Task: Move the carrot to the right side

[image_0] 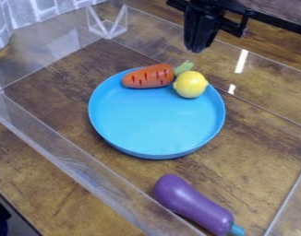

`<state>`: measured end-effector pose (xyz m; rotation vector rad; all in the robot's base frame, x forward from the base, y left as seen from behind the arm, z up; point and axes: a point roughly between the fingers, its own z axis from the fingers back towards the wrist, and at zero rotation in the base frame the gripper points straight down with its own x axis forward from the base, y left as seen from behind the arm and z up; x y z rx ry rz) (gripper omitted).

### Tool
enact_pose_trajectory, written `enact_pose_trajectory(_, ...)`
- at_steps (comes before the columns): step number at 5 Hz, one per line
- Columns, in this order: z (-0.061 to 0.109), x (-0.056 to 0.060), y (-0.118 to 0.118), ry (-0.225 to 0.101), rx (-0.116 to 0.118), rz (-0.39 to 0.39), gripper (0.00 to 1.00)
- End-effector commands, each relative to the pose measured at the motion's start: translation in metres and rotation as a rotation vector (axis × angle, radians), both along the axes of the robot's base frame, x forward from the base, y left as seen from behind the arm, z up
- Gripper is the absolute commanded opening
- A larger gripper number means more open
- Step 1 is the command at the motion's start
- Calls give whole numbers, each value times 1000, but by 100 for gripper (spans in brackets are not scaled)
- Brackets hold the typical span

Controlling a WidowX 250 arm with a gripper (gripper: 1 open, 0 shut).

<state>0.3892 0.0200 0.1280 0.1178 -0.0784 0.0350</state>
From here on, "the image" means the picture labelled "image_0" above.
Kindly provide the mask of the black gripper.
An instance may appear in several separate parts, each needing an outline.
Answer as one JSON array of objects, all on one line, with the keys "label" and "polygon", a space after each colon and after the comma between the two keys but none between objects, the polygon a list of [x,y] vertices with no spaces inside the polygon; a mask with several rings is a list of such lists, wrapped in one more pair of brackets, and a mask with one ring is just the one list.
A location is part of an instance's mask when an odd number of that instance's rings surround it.
[{"label": "black gripper", "polygon": [[183,12],[183,44],[200,53],[209,47],[217,31],[241,37],[252,10],[237,0],[165,0]]}]

